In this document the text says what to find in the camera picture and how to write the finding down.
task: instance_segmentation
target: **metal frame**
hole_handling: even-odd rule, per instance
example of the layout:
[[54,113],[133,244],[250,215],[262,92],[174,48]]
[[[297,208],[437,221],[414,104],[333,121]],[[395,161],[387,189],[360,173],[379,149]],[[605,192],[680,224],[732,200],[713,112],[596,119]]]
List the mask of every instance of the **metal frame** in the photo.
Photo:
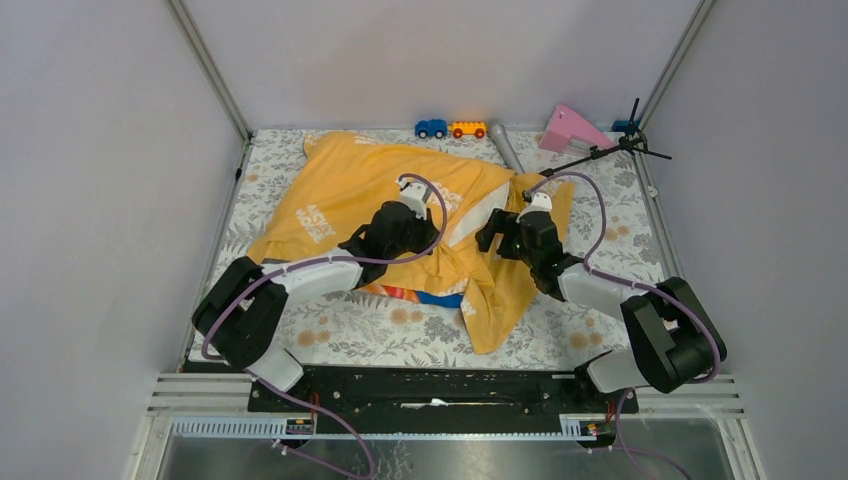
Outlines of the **metal frame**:
[[704,25],[704,21],[707,19],[707,16],[709,16],[715,3],[716,0],[701,0],[698,6],[695,7],[695,13],[692,14],[689,24],[686,25],[686,29],[683,31],[683,35],[677,42],[677,46],[674,47],[671,58],[668,59],[668,63],[666,63],[665,68],[663,68],[660,78],[657,80],[657,84],[654,85],[654,89],[651,91],[651,94],[645,102],[645,108],[642,110],[642,115],[640,117],[640,127],[643,130],[645,129],[645,125],[647,125],[648,121],[651,119],[651,116],[654,114],[657,105],[660,103],[660,99],[662,99],[662,96],[665,94],[671,80],[677,73],[677,69],[680,67],[680,63],[689,52],[692,42],[694,42],[695,37],[698,36],[698,32],[701,31],[701,27]]
[[[136,466],[129,480],[155,480],[167,463],[168,445],[175,436],[203,438],[277,439],[293,436],[280,434],[287,418],[297,413],[252,413],[247,411],[252,379],[247,374],[162,374],[156,383],[143,428],[145,442],[135,456]],[[765,479],[759,456],[751,444],[745,412],[731,375],[718,375],[707,384],[680,387],[671,394],[651,388],[638,391],[640,412],[624,414],[635,419],[703,419],[716,423],[724,448],[737,479]],[[563,434],[496,435],[363,435],[371,440],[441,441],[565,441],[580,440],[574,425],[597,415],[561,415]],[[321,435],[320,438],[346,439],[346,435]]]
[[[245,141],[244,155],[238,168],[243,167],[251,152],[252,131],[244,119],[235,99],[206,48],[197,27],[182,0],[165,2],[172,12],[193,54],[203,69],[210,86],[221,101],[233,128]],[[642,127],[648,123],[665,93],[679,65],[697,36],[715,0],[702,0],[686,27],[671,58],[663,69],[642,112]],[[666,275],[682,275],[682,266],[665,227],[665,215],[647,161],[642,154],[634,156],[637,176],[644,194],[648,216],[662,254]],[[217,244],[207,265],[206,279],[211,277],[217,252],[223,242],[226,225],[232,213],[239,181],[233,182],[228,202],[222,212],[217,229]],[[206,290],[201,286],[198,299]],[[186,348],[191,339],[190,329]],[[286,418],[298,414],[250,413],[247,404],[251,391],[251,378],[246,374],[162,374],[156,384],[139,429],[139,440],[133,450],[126,478],[153,480],[166,463],[168,445],[175,435],[203,435],[234,438],[278,438],[279,425]],[[733,474],[740,479],[765,479],[759,455],[751,442],[751,433],[745,412],[739,401],[733,377],[719,375],[715,382],[703,385],[686,385],[672,394],[661,394],[653,389],[640,389],[641,411],[625,414],[625,418],[711,418],[721,433]],[[596,418],[591,415],[561,416],[563,431],[570,423]],[[368,435],[379,439],[427,439],[430,436]],[[550,440],[550,435],[451,435],[433,436],[440,440]]]
[[243,140],[249,141],[252,136],[252,130],[244,119],[241,109],[239,109],[235,98],[233,98],[232,92],[230,92],[229,87],[224,82],[224,77],[221,75],[218,67],[215,66],[212,55],[209,54],[206,44],[203,43],[203,38],[200,36],[200,32],[197,30],[197,26],[194,24],[194,20],[191,18],[191,14],[189,14],[185,3],[182,0],[167,0],[165,4],[174,16],[174,20],[177,22],[177,26],[180,27],[180,31],[185,35],[186,43],[188,43],[200,67],[203,69],[203,73],[206,74],[212,91],[215,92],[215,95],[221,101],[221,105],[227,113],[227,118],[233,124],[233,128],[236,129],[236,132],[238,132]]

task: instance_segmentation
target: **blue fabric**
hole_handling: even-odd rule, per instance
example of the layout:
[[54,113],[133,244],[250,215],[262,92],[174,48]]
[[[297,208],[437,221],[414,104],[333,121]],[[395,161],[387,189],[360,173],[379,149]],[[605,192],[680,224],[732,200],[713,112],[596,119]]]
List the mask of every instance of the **blue fabric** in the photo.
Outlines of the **blue fabric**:
[[418,294],[419,302],[426,303],[428,305],[438,305],[440,307],[447,308],[459,308],[459,304],[462,303],[461,293],[454,293],[453,295],[446,295],[444,297],[431,295],[427,292],[420,292],[418,290],[416,290],[415,293]]

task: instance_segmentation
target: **blue toy car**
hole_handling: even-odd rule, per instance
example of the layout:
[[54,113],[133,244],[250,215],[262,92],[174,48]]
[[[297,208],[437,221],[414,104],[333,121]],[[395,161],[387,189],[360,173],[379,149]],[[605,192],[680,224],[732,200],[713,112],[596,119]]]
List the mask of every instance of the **blue toy car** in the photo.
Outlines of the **blue toy car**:
[[441,118],[421,120],[415,124],[415,135],[418,138],[444,138],[448,132],[448,123]]

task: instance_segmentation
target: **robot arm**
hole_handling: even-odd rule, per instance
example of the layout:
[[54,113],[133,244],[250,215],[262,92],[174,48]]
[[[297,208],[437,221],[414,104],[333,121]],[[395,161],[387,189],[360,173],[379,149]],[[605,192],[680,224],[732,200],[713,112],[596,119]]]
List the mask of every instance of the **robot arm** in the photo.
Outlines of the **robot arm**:
[[[590,274],[583,259],[563,251],[550,216],[551,199],[533,195],[521,213],[496,209],[477,232],[481,251],[491,248],[495,234],[503,234],[497,253],[530,267],[536,287],[560,301],[580,303],[622,320],[630,347],[608,352],[578,367],[587,388],[610,393],[622,388],[651,385],[669,393],[713,365],[709,343],[679,309],[652,292],[621,285]],[[720,360],[727,351],[698,298],[684,280],[672,277],[657,288],[692,310],[716,340]],[[676,322],[669,330],[663,320]]]
[[409,181],[400,185],[397,201],[383,203],[371,223],[359,227],[349,240],[324,255],[295,263],[262,265],[247,257],[236,259],[197,307],[192,324],[207,336],[221,312],[241,292],[260,278],[278,272],[247,297],[249,306],[239,305],[223,320],[211,345],[232,367],[252,372],[288,391],[303,375],[303,368],[287,351],[271,348],[286,308],[327,293],[367,285],[388,268],[387,262],[368,260],[422,253],[438,237],[439,231],[426,207],[430,194],[427,187]]

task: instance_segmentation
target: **glass panel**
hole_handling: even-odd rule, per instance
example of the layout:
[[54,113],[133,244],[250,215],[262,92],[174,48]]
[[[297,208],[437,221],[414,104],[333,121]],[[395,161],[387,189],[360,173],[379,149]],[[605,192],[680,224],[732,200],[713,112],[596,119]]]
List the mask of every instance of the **glass panel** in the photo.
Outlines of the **glass panel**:
[[[709,420],[626,420],[628,446],[671,457],[693,478],[733,478],[721,436]],[[609,479],[640,478],[623,452],[589,455],[570,441],[370,441],[379,479]],[[264,440],[175,437],[164,480],[344,479]],[[364,474],[367,463],[351,440],[313,440],[303,451]],[[637,456],[659,479],[683,476],[664,462]]]

